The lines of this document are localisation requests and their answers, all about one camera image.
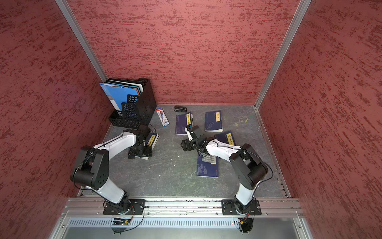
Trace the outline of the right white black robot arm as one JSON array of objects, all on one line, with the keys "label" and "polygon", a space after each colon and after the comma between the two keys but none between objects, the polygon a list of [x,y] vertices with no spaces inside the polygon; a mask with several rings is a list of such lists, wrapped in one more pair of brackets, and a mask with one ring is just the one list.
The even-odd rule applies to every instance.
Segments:
[{"label": "right white black robot arm", "polygon": [[231,163],[240,182],[233,205],[238,214],[248,214],[255,199],[255,191],[269,172],[267,164],[247,143],[242,146],[223,143],[216,138],[206,137],[198,126],[187,125],[184,130],[188,136],[188,139],[181,142],[184,151],[196,149],[201,154],[219,157]]}]

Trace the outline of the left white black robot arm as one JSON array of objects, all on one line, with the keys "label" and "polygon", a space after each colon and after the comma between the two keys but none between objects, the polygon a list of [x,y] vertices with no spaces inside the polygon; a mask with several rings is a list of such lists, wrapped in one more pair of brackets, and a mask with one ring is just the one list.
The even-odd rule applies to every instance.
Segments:
[{"label": "left white black robot arm", "polygon": [[109,141],[80,149],[70,180],[75,186],[92,190],[104,198],[106,213],[119,215],[134,214],[134,206],[126,191],[119,188],[109,177],[109,161],[124,150],[128,159],[152,156],[149,140],[150,128],[141,125],[138,129],[126,129]]}]

